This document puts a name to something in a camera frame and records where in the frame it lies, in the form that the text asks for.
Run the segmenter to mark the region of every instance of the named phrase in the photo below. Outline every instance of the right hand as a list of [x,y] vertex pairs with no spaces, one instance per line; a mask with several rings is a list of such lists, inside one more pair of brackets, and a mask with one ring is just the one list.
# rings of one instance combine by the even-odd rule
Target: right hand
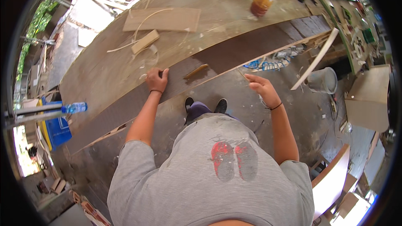
[[163,70],[162,78],[159,77],[159,72],[162,72],[162,69],[156,67],[148,71],[145,81],[148,84],[149,91],[157,90],[161,93],[165,91],[166,84],[168,83],[169,68]]
[[281,99],[269,80],[253,74],[245,74],[244,76],[250,82],[249,87],[261,95],[268,108],[275,108],[280,105]]

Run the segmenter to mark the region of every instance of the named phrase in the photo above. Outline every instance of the concrete floor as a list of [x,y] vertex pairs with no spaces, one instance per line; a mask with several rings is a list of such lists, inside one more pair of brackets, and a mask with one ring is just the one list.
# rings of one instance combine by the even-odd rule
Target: concrete floor
[[[306,86],[303,86],[304,91],[300,88],[289,90],[297,81],[296,74],[299,69],[304,66],[305,70],[308,65],[307,56],[300,55],[281,71],[255,74],[269,79],[282,99],[298,144],[300,161],[311,166],[318,153],[331,161],[342,145],[349,143],[350,173],[359,178],[364,169],[374,131],[354,126],[351,134],[339,132],[340,124],[346,119],[343,93],[351,88],[354,78],[344,78],[338,82],[339,114],[334,127],[328,94],[313,93]],[[157,167],[169,157],[173,142],[183,129],[186,114],[184,100],[188,96],[205,103],[211,110],[214,110],[220,98],[226,98],[227,112],[254,131],[261,148],[273,155],[270,110],[266,109],[259,96],[249,89],[247,81],[240,72],[249,73],[249,69],[241,67],[230,71],[158,106],[151,145]],[[93,202],[95,206],[99,203],[99,207],[106,207],[108,187],[117,167],[117,156],[127,131],[128,128],[72,156],[63,146],[52,153],[55,166],[64,174],[66,180],[80,186],[84,194],[95,197],[96,201]],[[108,217],[107,211],[101,210],[101,212]]]

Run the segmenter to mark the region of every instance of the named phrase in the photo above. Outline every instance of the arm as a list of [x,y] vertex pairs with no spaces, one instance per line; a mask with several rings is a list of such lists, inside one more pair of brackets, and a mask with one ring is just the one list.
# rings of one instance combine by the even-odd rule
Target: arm
[[169,69],[165,69],[162,78],[159,77],[159,68],[152,68],[145,78],[150,94],[147,101],[135,118],[133,124],[128,130],[126,142],[129,140],[140,140],[151,146],[153,124],[155,123],[156,110],[158,108],[160,97],[168,83]]
[[272,131],[274,137],[274,159],[280,165],[286,160],[299,161],[299,150],[290,128],[286,110],[271,82],[252,74],[244,75],[249,81],[249,87],[263,98],[271,111]]

